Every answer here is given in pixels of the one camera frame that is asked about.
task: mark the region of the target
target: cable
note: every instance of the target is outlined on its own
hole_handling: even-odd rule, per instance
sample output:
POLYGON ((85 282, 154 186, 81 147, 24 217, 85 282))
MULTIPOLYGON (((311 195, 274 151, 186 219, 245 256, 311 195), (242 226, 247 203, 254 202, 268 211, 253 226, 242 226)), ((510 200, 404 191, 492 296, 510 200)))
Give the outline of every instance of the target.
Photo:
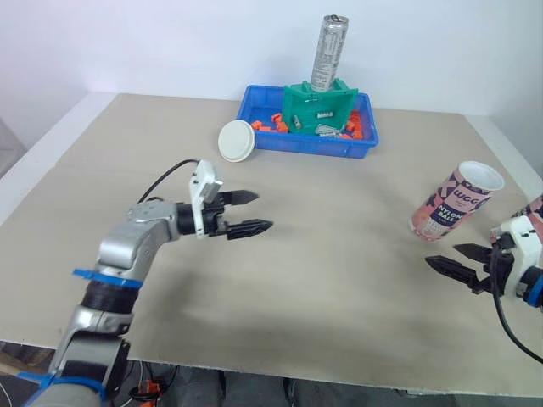
POLYGON ((14 407, 14 404, 11 402, 11 398, 9 397, 9 394, 2 383, 0 383, 0 388, 2 389, 3 393, 6 395, 6 399, 8 399, 9 407, 14 407))
POLYGON ((132 371, 134 370, 134 365, 136 364, 136 361, 133 360, 132 361, 132 364, 130 366, 130 370, 128 371, 128 373, 125 374, 125 377, 122 379, 122 382, 124 383, 125 380, 132 374, 132 371))
POLYGON ((503 314, 503 308, 501 307, 500 288, 498 287, 498 275, 497 275, 496 266, 498 264, 499 254, 500 254, 500 248, 497 244, 494 244, 492 246, 492 254, 490 255, 489 273, 490 273, 490 282, 492 286, 492 298, 494 299, 495 310, 498 313, 498 318, 500 318, 501 326, 503 327, 503 330, 506 332, 506 334, 509 336, 509 339, 511 339, 512 342, 515 345, 517 345, 518 348, 520 348, 520 350, 525 352, 531 358, 534 358, 535 360, 543 364, 543 358, 540 357, 538 354, 535 354, 528 348, 526 348, 517 339, 517 337, 515 337, 515 335, 512 333, 511 327, 509 326, 509 324, 507 324, 506 316, 503 314))
POLYGON ((166 171, 164 174, 162 174, 158 180, 156 180, 151 187, 148 188, 147 191, 142 195, 141 198, 139 198, 138 203, 141 203, 145 200, 146 197, 149 196, 149 194, 173 171, 177 170, 179 167, 182 167, 185 164, 188 163, 198 163, 199 161, 197 159, 184 159, 181 163, 175 164, 173 167, 171 167, 168 171, 166 171))
MULTIPOLYGON (((139 382, 138 382, 138 385, 139 383, 141 383, 143 380, 143 362, 140 360, 139 361, 139 382)), ((130 404, 130 402, 132 401, 132 397, 130 397, 125 403, 121 404, 119 407, 127 407, 127 405, 130 404)))
POLYGON ((149 377, 151 377, 151 381, 154 382, 154 374, 153 374, 153 368, 151 367, 151 364, 149 362, 144 362, 145 368, 149 372, 149 377))
POLYGON ((166 393, 168 391, 168 389, 170 388, 171 384, 173 383, 173 381, 176 379, 176 375, 177 375, 177 372, 179 371, 179 366, 176 366, 176 368, 174 369, 173 371, 173 374, 171 375, 171 379, 170 379, 170 382, 168 384, 166 384, 166 386, 164 387, 164 390, 162 391, 162 393, 166 393))

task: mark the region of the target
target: table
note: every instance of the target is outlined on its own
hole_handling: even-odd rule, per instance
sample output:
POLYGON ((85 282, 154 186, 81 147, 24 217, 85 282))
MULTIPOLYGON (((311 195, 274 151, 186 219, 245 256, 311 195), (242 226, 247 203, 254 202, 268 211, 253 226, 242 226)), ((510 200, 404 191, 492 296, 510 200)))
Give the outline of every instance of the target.
MULTIPOLYGON (((25 198, 0 227, 0 339, 55 347, 86 286, 71 270, 92 267, 101 239, 160 173, 181 159, 205 158, 221 168, 223 190, 260 194, 230 208, 228 220, 275 224, 249 239, 182 237, 165 245, 136 302, 127 335, 132 358, 543 396, 540 365, 505 336, 490 296, 472 295, 423 261, 443 254, 475 266, 452 245, 487 244, 489 229, 526 203, 463 116, 375 109, 381 142, 365 159, 255 150, 232 164, 216 140, 239 102, 108 98, 96 119, 85 118, 91 124, 80 137, 40 142, 42 155, 52 157, 43 151, 75 141, 26 196, 20 192, 25 198), (507 185, 467 224, 426 243, 407 219, 465 159, 495 167, 507 185)), ((68 122, 74 125, 73 117, 57 133, 68 133, 68 122)), ((63 148, 53 150, 60 155, 63 148)), ((48 168, 32 154, 23 163, 34 177, 26 185, 48 168)), ((156 193, 188 200, 189 175, 180 170, 156 193)), ((506 304, 506 312, 513 330, 540 352, 540 313, 521 304, 506 304)))

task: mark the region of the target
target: black cable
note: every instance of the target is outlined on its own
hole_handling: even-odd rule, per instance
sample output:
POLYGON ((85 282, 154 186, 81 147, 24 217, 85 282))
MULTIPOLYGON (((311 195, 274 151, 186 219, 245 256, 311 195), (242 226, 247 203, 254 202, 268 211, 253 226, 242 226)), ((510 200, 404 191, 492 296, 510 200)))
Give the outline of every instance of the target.
POLYGON ((168 389, 170 388, 173 381, 176 379, 177 372, 179 371, 179 366, 176 366, 176 368, 173 370, 173 374, 171 375, 170 382, 165 385, 164 390, 162 390, 162 394, 166 393, 168 389))
POLYGON ((492 298, 494 299, 495 310, 498 313, 498 318, 500 318, 501 326, 503 327, 503 330, 506 332, 509 338, 513 341, 513 343, 517 345, 518 348, 520 348, 520 350, 525 352, 531 358, 534 358, 535 360, 543 364, 543 358, 540 357, 538 354, 535 354, 528 348, 526 348, 517 339, 517 337, 515 337, 515 335, 512 333, 511 327, 509 327, 509 324, 507 324, 506 316, 503 314, 503 308, 501 307, 501 301, 500 301, 501 293, 500 293, 500 288, 498 287, 498 275, 497 275, 496 266, 498 264, 499 254, 500 254, 500 248, 497 244, 495 244, 492 247, 492 255, 490 256, 489 273, 490 273, 490 282, 492 286, 492 298))
POLYGON ((141 198, 139 198, 139 201, 137 201, 138 203, 141 203, 145 200, 146 197, 148 197, 148 195, 169 175, 171 174, 173 171, 177 170, 179 167, 182 167, 183 165, 185 164, 188 164, 188 163, 198 163, 199 161, 197 159, 184 159, 181 163, 177 163, 175 164, 173 167, 171 167, 168 171, 166 171, 164 174, 162 174, 158 180, 156 180, 153 185, 151 185, 151 187, 148 188, 147 191, 145 191, 145 193, 142 195, 141 198))
POLYGON ((126 382, 126 379, 132 374, 132 371, 134 370, 134 365, 136 364, 136 361, 133 360, 132 361, 132 365, 130 366, 130 370, 128 371, 128 373, 125 374, 125 377, 122 379, 122 382, 120 383, 120 385, 122 386, 123 384, 125 384, 126 382))
POLYGON ((149 372, 149 377, 151 378, 151 382, 154 382, 154 374, 153 374, 153 368, 151 367, 151 364, 149 362, 143 362, 145 365, 145 368, 149 372))

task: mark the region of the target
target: small metal part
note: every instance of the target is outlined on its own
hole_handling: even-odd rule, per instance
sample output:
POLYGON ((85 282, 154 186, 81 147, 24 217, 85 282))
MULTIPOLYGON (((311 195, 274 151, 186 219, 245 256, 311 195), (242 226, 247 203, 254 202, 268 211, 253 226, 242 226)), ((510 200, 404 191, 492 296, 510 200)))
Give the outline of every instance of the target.
POLYGON ((298 130, 302 128, 302 124, 299 122, 298 116, 296 114, 292 116, 292 121, 294 122, 294 127, 296 127, 298 130))
POLYGON ((320 137, 339 137, 341 130, 331 127, 330 125, 318 125, 315 129, 315 133, 320 137))
POLYGON ((319 112, 316 114, 318 119, 324 119, 325 117, 333 117, 333 112, 319 112))

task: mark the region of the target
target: blue ring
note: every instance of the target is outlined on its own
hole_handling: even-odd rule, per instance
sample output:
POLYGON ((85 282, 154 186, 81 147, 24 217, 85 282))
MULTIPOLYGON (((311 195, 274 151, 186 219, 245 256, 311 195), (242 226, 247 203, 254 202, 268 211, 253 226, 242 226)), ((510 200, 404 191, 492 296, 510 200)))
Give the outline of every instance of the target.
MULTIPOLYGON (((38 382, 40 385, 40 390, 44 390, 49 386, 56 384, 79 384, 80 386, 89 387, 92 390, 95 390, 102 401, 106 401, 105 390, 102 383, 97 382, 93 379, 87 379, 86 377, 55 377, 52 374, 48 373, 47 375, 40 375, 36 373, 30 373, 29 371, 21 371, 18 375, 18 378, 25 379, 31 382, 38 382)), ((34 394, 31 400, 36 399, 42 392, 34 394)))
POLYGON ((532 307, 537 308, 537 299, 541 295, 541 292, 543 292, 543 274, 540 276, 540 278, 537 279, 531 291, 529 292, 526 303, 528 305, 531 305, 532 307))
POLYGON ((103 282, 111 284, 113 286, 136 288, 140 289, 143 285, 138 280, 128 280, 126 278, 120 278, 115 276, 106 276, 105 274, 97 273, 95 270, 83 270, 75 269, 72 273, 74 276, 83 277, 86 280, 93 280, 95 282, 103 282))

